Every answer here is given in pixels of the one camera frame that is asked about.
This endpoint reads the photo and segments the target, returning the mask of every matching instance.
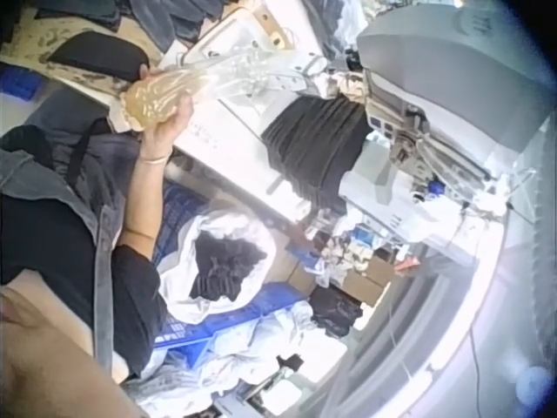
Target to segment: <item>gray apron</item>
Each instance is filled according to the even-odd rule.
[[[95,136],[96,120],[105,115],[105,108],[74,91],[55,92],[26,122],[44,132],[51,145],[52,169],[39,164],[27,152],[0,148],[0,193],[15,199],[56,199],[69,206],[87,226],[96,247],[93,353],[111,373],[112,242],[122,225],[124,191],[137,157],[138,142],[125,135]],[[118,167],[119,182],[107,172],[111,166],[114,170]]]

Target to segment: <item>black sleeve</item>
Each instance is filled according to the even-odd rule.
[[[112,252],[114,293],[114,348],[131,375],[139,375],[151,358],[155,338],[161,333],[167,310],[158,292],[155,266],[129,246]]]

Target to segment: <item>white plastic bag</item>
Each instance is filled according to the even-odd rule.
[[[266,254],[252,272],[242,281],[242,290],[235,301],[223,296],[212,302],[202,298],[190,298],[193,282],[198,275],[195,260],[195,240],[202,232],[217,239],[245,239]],[[198,215],[185,224],[178,233],[178,250],[168,254],[158,265],[161,286],[159,292],[169,312],[189,324],[200,323],[207,315],[221,314],[239,309],[250,302],[261,288],[265,276],[275,258],[274,239],[259,219],[246,213],[217,210]]]

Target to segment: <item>black t-shirt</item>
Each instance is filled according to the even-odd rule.
[[[0,195],[2,285],[36,270],[58,298],[92,329],[95,247],[83,221],[64,203]],[[166,318],[155,266],[128,246],[112,252],[114,349],[130,374],[150,359]]]

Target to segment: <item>wooden table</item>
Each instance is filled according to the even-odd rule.
[[[225,6],[223,18],[238,8],[253,10],[254,14],[258,16],[258,20],[264,27],[269,28],[270,32],[280,31],[277,22],[259,0],[240,0],[238,3]],[[47,59],[52,52],[78,33],[94,30],[137,45],[145,51],[151,65],[157,65],[164,55],[139,24],[128,17],[122,17],[120,28],[117,33],[114,33],[80,17],[35,20],[36,13],[35,8],[24,7],[20,24],[14,30],[12,42],[4,44],[0,50],[0,61],[28,68],[48,78],[62,81],[107,105],[110,98],[116,98],[121,91],[127,88],[128,83],[103,74],[50,63]],[[218,22],[213,23],[206,20],[201,30],[201,36],[216,25]]]

